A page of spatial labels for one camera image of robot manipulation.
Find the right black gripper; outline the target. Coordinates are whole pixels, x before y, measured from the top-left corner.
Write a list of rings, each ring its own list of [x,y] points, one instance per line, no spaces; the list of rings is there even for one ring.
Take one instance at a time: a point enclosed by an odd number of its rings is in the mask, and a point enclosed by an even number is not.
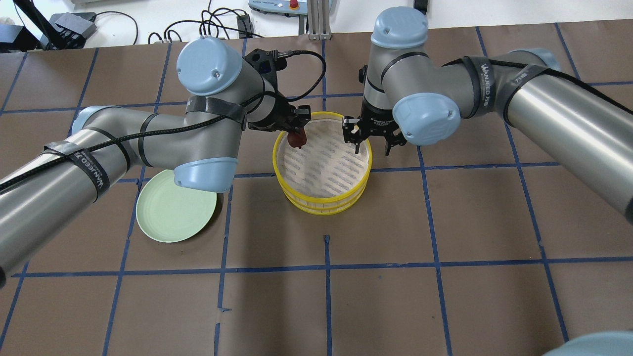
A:
[[[355,155],[358,155],[361,143],[371,136],[380,136],[386,140],[385,156],[390,155],[394,146],[407,144],[405,136],[400,131],[400,126],[394,120],[393,111],[378,108],[364,99],[358,117],[343,117],[342,137],[345,143],[354,144]]]

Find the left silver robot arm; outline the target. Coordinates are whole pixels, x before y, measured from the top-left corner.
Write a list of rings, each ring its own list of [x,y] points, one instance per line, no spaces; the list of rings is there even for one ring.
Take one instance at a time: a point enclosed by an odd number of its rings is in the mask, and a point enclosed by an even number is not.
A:
[[[189,92],[185,115],[120,106],[89,106],[71,135],[50,142],[1,180],[1,285],[43,246],[100,200],[136,165],[173,171],[176,185],[228,191],[239,164],[242,133],[298,134],[311,109],[279,93],[275,52],[243,57],[217,38],[199,38],[181,50],[177,77]]]

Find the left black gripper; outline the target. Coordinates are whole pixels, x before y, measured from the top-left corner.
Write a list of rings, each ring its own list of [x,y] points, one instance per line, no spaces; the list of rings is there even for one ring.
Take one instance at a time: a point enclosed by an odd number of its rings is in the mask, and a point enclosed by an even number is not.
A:
[[[294,106],[279,94],[265,94],[247,107],[247,128],[263,132],[285,131],[289,139],[307,139],[305,126],[312,119],[308,104]]]

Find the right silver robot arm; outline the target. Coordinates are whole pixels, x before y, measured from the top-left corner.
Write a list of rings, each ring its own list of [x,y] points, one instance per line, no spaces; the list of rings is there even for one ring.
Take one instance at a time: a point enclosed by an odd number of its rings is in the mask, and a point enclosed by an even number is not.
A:
[[[382,11],[371,34],[359,117],[344,117],[346,143],[382,136],[386,151],[445,140],[466,119],[496,112],[632,221],[632,111],[572,75],[543,48],[436,67],[429,23],[413,7]]]

